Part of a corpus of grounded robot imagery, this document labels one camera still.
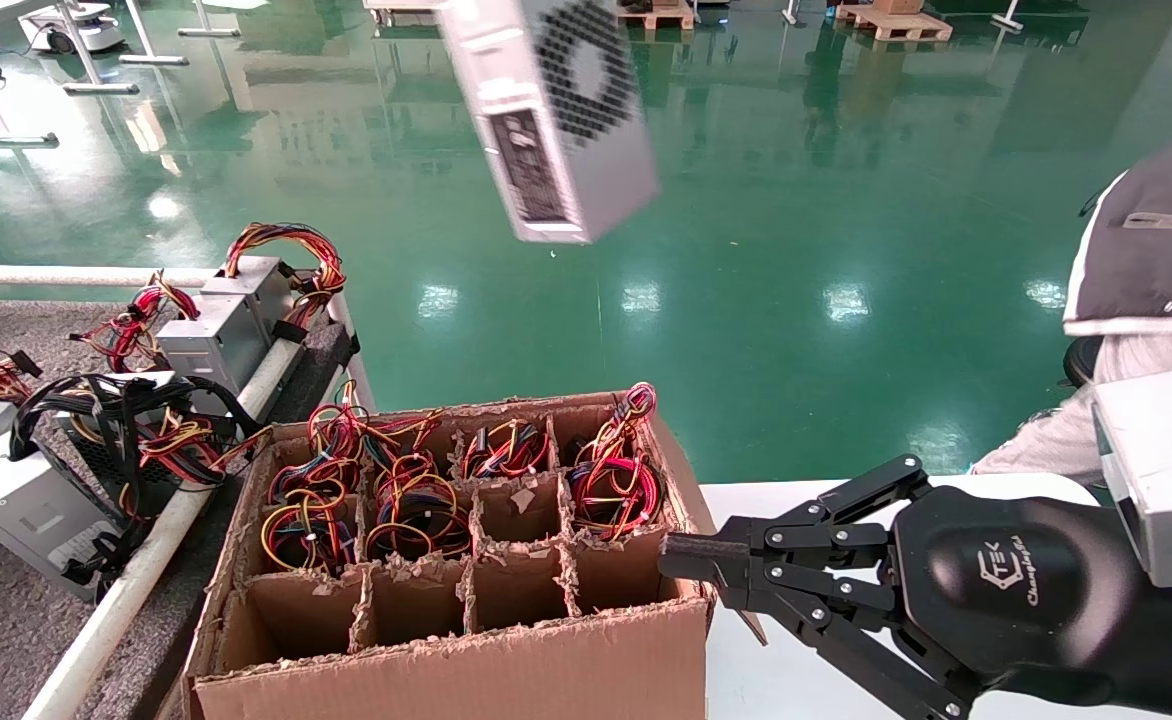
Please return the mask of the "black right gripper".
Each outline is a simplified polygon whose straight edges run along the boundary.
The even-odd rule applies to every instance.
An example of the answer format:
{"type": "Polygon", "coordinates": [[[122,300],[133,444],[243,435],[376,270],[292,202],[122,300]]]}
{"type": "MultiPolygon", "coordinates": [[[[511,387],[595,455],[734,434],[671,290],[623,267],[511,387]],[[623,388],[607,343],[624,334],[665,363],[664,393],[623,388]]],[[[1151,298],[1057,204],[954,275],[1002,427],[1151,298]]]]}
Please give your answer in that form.
{"type": "Polygon", "coordinates": [[[713,534],[668,534],[659,570],[718,573],[728,609],[770,616],[901,719],[970,716],[973,698],[943,684],[1040,698],[1126,697],[1142,661],[1125,621],[1145,577],[1120,516],[1057,498],[931,491],[924,461],[901,455],[775,518],[732,515],[713,534]],[[879,595],[891,611],[883,585],[852,582],[839,593],[830,573],[747,573],[750,561],[874,566],[893,541],[866,519],[921,495],[892,523],[902,602],[892,637],[931,675],[836,611],[843,600],[883,620],[886,611],[856,596],[879,595]]]}

